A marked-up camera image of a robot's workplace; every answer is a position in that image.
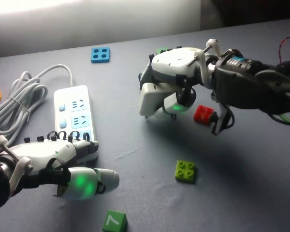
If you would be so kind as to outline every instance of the green block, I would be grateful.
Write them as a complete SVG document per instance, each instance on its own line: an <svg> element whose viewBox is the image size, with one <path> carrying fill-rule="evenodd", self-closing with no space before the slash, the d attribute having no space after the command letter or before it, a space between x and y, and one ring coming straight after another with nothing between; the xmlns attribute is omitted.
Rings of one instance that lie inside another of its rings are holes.
<svg viewBox="0 0 290 232"><path fill-rule="evenodd" d="M166 51L168 49L169 49L168 47L158 48L157 49L157 55L160 54L162 50Z"/></svg>
<svg viewBox="0 0 290 232"><path fill-rule="evenodd" d="M104 232L124 232L127 226L125 213L108 210L102 230Z"/></svg>
<svg viewBox="0 0 290 232"><path fill-rule="evenodd" d="M193 182L194 169L194 163L178 160L176 164L175 179L183 182Z"/></svg>

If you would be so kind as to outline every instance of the robotic hand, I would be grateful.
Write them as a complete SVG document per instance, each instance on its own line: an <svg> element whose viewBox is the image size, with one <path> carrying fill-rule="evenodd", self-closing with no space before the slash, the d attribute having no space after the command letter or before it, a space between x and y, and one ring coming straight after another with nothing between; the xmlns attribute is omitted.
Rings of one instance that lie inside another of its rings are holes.
<svg viewBox="0 0 290 232"><path fill-rule="evenodd" d="M98 150L97 141L89 141L87 133L79 140L77 131L71 132L68 140L63 131L63 140L60 140L60 133L52 131L47 139L38 136L38 142L33 143L25 138L24 144L11 148L6 146L6 138L0 136L0 207L21 189L44 184L58 185L56 196L69 200L89 199L118 187L119 175L113 170L72 167L77 165L77 160Z"/></svg>
<svg viewBox="0 0 290 232"><path fill-rule="evenodd" d="M211 48L215 55L208 53ZM222 53L213 39L204 50L180 46L149 59L139 74L142 116L176 118L193 105L196 92L192 87L200 84L213 90L212 100L221 109L220 117L213 118L214 135L233 126L235 118L229 106L260 109L275 121L290 125L273 116L290 112L290 61L271 66L244 58L237 49Z"/></svg>

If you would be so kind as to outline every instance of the white wall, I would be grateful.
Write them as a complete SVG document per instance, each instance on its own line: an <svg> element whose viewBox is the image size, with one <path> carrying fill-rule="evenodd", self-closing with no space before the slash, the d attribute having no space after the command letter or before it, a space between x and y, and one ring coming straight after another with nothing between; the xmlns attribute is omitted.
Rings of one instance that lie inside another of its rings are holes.
<svg viewBox="0 0 290 232"><path fill-rule="evenodd" d="M0 57L200 30L201 0L69 1L21 11L28 0L17 0L20 12L0 13Z"/></svg>

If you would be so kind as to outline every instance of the gray table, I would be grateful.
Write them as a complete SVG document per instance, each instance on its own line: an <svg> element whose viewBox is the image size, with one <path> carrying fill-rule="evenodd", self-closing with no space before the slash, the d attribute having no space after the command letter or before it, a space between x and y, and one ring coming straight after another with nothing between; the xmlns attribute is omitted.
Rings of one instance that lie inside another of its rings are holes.
<svg viewBox="0 0 290 232"><path fill-rule="evenodd" d="M204 48L210 38L223 50L278 63L290 20L112 43L109 63L91 64L91 47L0 58L0 90L25 70L36 75L54 64L70 67L77 85L87 85L100 143L96 167L116 170L115 191L85 202L52 196L55 186L23 190L0 209L0 232L98 232L108 209L127 213L129 232L290 231L290 127L258 110L233 109L235 126L215 137L195 124L199 104L219 112L210 91L196 86L194 106L177 120L138 115L138 73L159 47ZM290 41L282 51L290 59ZM43 76L49 96L30 117L16 144L54 129L53 93L69 86L64 70ZM177 160L196 163L195 185L176 182Z"/></svg>

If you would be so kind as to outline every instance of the glowing green indicator light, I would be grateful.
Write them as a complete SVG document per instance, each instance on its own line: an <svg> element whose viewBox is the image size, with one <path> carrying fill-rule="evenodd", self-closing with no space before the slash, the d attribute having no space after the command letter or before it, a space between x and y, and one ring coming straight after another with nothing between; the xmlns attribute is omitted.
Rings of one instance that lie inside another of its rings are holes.
<svg viewBox="0 0 290 232"><path fill-rule="evenodd" d="M86 182L86 176L85 175L80 175L77 177L75 181L75 185L77 188L81 188Z"/></svg>
<svg viewBox="0 0 290 232"><path fill-rule="evenodd" d="M175 106L173 106L173 109L174 109L174 110L181 110L182 107L180 107L179 105L175 105Z"/></svg>
<svg viewBox="0 0 290 232"><path fill-rule="evenodd" d="M91 197L94 194L94 189L95 187L93 183L87 184L84 191L84 197Z"/></svg>

